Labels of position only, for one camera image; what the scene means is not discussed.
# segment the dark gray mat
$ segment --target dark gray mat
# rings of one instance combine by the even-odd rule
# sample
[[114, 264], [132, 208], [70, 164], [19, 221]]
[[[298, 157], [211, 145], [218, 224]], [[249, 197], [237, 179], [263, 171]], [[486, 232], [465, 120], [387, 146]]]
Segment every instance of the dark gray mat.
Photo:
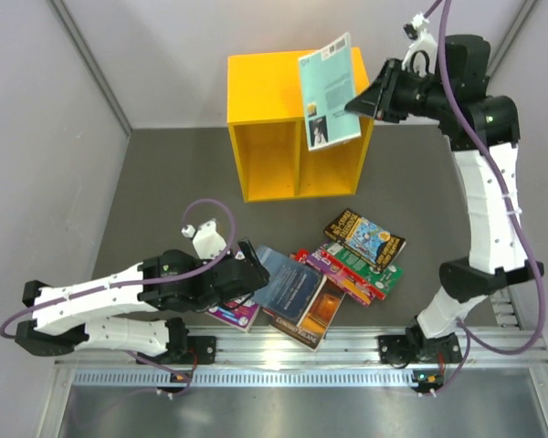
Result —
[[[269, 203], [244, 203], [227, 129], [136, 130], [101, 242], [94, 277], [122, 270], [168, 248], [194, 253], [180, 235], [185, 207], [212, 197], [234, 212], [238, 237], [254, 246], [290, 253], [315, 249], [322, 228], [345, 207], [407, 239], [397, 263], [405, 277], [385, 301], [364, 308], [346, 298], [333, 325], [404, 326], [437, 292], [441, 262], [469, 253], [469, 219], [452, 157], [434, 126], [376, 127], [355, 196]], [[216, 217], [199, 207], [191, 223]], [[199, 314], [183, 315], [190, 325], [220, 324]], [[467, 319], [495, 326], [488, 300]], [[266, 322], [260, 315], [258, 324]]]

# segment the book cover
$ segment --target book cover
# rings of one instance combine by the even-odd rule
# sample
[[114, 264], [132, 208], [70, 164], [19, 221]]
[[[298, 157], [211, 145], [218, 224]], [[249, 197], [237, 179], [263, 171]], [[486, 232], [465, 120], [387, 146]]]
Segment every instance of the book cover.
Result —
[[331, 260], [322, 254], [321, 248], [307, 255], [306, 263], [308, 266], [326, 275], [329, 281], [333, 282], [340, 290], [352, 297], [359, 304], [369, 306], [374, 299], [374, 295], [365, 285], [349, 276], [344, 269], [334, 265]]
[[300, 57], [299, 75], [308, 151], [361, 137], [359, 117], [344, 109], [355, 97], [351, 36]]
[[239, 306], [243, 301], [244, 298], [238, 298], [235, 301], [227, 303], [227, 306], [230, 308], [215, 306], [214, 308], [208, 309], [206, 314], [248, 333], [249, 328], [252, 326], [259, 313], [259, 305], [249, 299]]
[[384, 272], [379, 273], [361, 257], [334, 242], [323, 245], [322, 254], [345, 269], [348, 275], [367, 287], [379, 299], [385, 299], [404, 274], [402, 268], [394, 264], [388, 266]]
[[394, 261], [406, 244], [404, 237], [391, 234], [349, 208], [327, 225], [324, 233], [379, 272]]
[[[303, 260], [302, 263], [304, 263], [306, 256], [297, 258], [297, 261], [300, 260]], [[296, 339], [307, 348], [316, 351], [321, 345], [344, 297], [345, 294], [336, 285], [327, 282], [309, 306], [306, 318], [301, 324], [294, 325], [278, 315], [272, 315], [269, 324], [274, 329]]]
[[253, 301], [293, 324], [299, 324], [321, 290], [324, 276], [266, 246], [259, 247], [256, 254], [270, 273], [270, 282], [256, 291]]

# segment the pink book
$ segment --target pink book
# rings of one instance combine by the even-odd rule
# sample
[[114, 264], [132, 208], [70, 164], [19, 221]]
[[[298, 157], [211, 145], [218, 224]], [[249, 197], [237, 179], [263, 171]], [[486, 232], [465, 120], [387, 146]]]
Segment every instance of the pink book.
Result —
[[[243, 301], [244, 298], [242, 297], [232, 301], [231, 303], [227, 303], [227, 305], [233, 308], [238, 306]], [[220, 321], [225, 322], [236, 329], [240, 329], [245, 333], [249, 332], [249, 328], [254, 323], [258, 313], [259, 305], [254, 303], [251, 299], [236, 309], [214, 307], [210, 308], [206, 312], [207, 315], [215, 319], [219, 319]]]

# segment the cable tie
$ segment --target cable tie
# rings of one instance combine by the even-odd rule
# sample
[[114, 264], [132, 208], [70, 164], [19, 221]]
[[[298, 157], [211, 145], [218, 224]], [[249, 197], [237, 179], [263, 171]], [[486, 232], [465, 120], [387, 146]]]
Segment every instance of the cable tie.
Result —
[[511, 216], [511, 215], [518, 215], [518, 214], [522, 214], [522, 209], [521, 208], [516, 208], [515, 210], [511, 210], [510, 212], [505, 212], [508, 216]]
[[69, 297], [72, 292], [72, 287], [63, 287], [63, 290], [61, 290], [61, 294], [63, 295], [63, 298], [65, 298], [65, 301], [70, 301], [71, 298]]

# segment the green book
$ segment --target green book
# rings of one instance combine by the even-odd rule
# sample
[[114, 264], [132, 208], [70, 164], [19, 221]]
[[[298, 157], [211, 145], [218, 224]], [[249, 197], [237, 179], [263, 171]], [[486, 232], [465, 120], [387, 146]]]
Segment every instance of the green book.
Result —
[[402, 268], [394, 264], [379, 273], [361, 257], [335, 242], [325, 244], [322, 250], [326, 256], [340, 264], [349, 275], [365, 285], [374, 296], [380, 299], [384, 299], [392, 291], [404, 274]]

